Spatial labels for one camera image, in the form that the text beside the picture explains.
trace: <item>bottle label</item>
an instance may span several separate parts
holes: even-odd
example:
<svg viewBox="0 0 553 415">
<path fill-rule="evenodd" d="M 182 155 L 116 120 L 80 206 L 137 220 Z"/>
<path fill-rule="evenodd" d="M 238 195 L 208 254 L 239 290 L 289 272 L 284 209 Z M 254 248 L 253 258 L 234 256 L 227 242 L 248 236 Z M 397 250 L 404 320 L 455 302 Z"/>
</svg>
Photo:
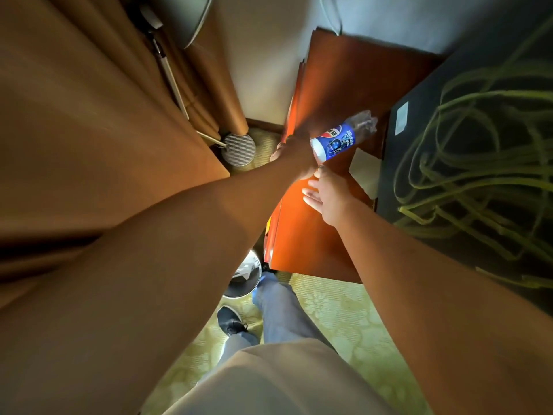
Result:
<svg viewBox="0 0 553 415">
<path fill-rule="evenodd" d="M 347 124 L 338 125 L 317 137 L 326 153 L 326 159 L 355 144 L 355 133 Z"/>
</svg>

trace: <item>black shoe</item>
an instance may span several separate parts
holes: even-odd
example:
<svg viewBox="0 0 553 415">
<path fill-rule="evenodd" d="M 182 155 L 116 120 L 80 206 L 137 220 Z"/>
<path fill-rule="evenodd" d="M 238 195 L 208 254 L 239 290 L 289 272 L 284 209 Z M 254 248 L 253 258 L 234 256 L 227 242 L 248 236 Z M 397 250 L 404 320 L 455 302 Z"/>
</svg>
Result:
<svg viewBox="0 0 553 415">
<path fill-rule="evenodd" d="M 229 306 L 223 306 L 219 309 L 217 321 L 221 330 L 228 336 L 248 331 L 248 326 L 242 323 L 239 314 Z"/>
</svg>

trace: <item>brown curtain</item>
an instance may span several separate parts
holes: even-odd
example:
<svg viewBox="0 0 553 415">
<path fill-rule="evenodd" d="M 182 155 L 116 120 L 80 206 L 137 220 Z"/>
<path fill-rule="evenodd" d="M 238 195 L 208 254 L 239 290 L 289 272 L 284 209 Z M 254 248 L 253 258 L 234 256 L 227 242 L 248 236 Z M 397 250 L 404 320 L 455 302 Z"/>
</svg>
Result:
<svg viewBox="0 0 553 415">
<path fill-rule="evenodd" d="M 201 40 L 221 52 L 213 29 Z M 118 0 L 0 0 L 0 34 L 1 306 L 108 228 L 228 176 L 195 129 L 247 126 L 224 62 L 161 33 L 188 122 Z"/>
</svg>

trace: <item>jeans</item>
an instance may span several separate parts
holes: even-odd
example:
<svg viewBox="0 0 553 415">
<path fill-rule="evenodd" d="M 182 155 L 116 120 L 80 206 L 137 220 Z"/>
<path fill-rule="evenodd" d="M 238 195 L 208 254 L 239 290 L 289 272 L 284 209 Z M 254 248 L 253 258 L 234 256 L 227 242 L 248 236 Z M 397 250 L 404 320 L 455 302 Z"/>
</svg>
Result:
<svg viewBox="0 0 553 415">
<path fill-rule="evenodd" d="M 280 283 L 275 274 L 262 274 L 258 286 L 253 291 L 253 304 L 259 307 L 263 314 L 263 335 L 266 344 L 315 338 L 334 350 L 301 308 L 292 287 Z M 217 367 L 236 352 L 253 345 L 259 345 L 259 339 L 249 332 L 231 335 L 225 342 Z"/>
</svg>

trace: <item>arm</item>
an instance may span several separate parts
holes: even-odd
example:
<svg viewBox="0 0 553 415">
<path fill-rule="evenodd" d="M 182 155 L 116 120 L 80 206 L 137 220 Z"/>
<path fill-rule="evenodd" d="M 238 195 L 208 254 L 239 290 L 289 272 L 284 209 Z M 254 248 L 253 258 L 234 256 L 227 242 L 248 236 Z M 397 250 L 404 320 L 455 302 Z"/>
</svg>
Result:
<svg viewBox="0 0 553 415">
<path fill-rule="evenodd" d="M 137 413 L 204 327 L 308 139 L 130 218 L 0 314 L 0 412 Z"/>
<path fill-rule="evenodd" d="M 304 200 L 335 226 L 436 414 L 553 413 L 553 321 L 385 222 L 323 170 Z"/>
</svg>

